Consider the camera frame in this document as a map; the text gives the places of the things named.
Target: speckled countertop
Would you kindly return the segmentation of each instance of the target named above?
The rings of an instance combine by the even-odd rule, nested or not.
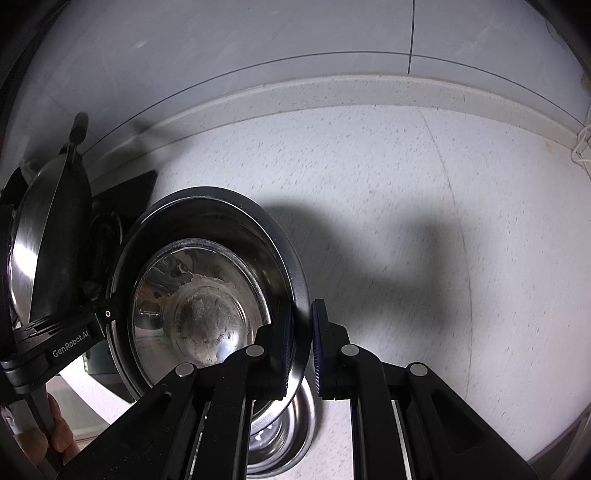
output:
[[[234,189],[277,220],[312,298],[383,361],[423,361],[525,458],[591,400],[589,179],[569,150],[485,118],[344,106],[252,119],[113,173],[153,201]],[[349,405],[324,403],[291,478],[352,478]]]

